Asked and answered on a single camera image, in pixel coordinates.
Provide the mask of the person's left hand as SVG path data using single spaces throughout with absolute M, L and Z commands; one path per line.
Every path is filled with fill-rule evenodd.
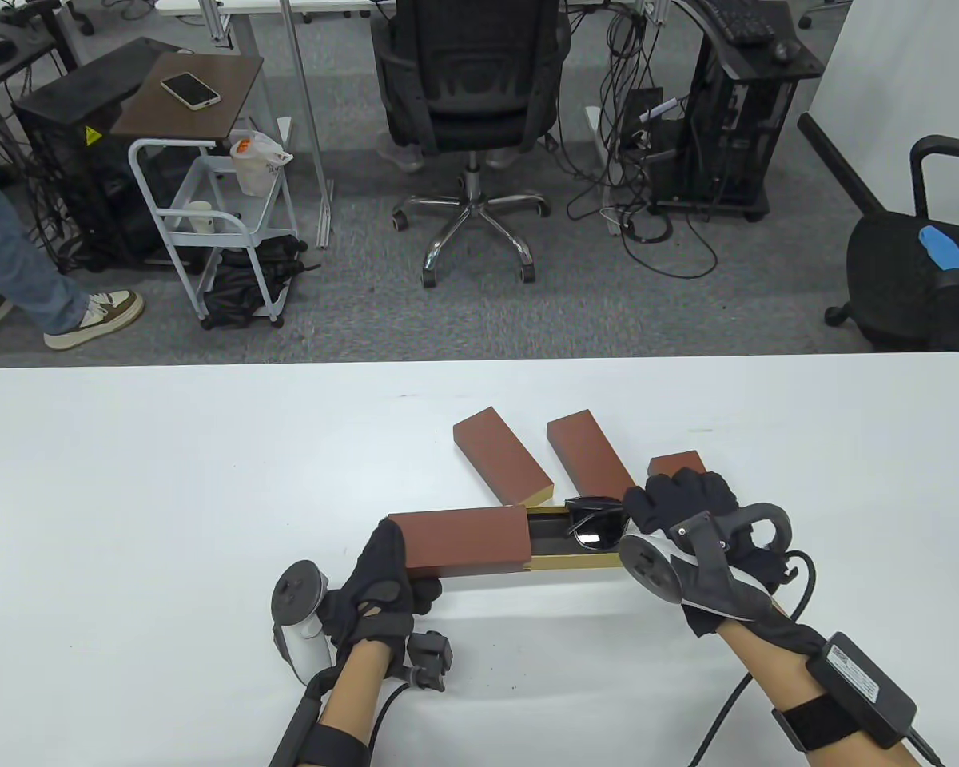
M 391 650 L 387 675 L 402 667 L 414 617 L 425 616 L 442 595 L 438 578 L 410 578 L 405 537 L 390 518 L 381 519 L 345 584 L 327 592 L 319 616 L 324 635 L 336 647 L 338 666 L 360 642 Z

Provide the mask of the person's right hand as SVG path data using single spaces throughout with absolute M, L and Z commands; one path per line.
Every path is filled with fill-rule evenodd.
M 623 509 L 630 519 L 618 546 L 623 569 L 656 598 L 680 606 L 695 635 L 731 621 L 779 649 L 822 652 L 826 640 L 773 600 L 796 577 L 791 523 L 781 507 L 740 507 L 721 475 L 683 468 L 629 489 Z

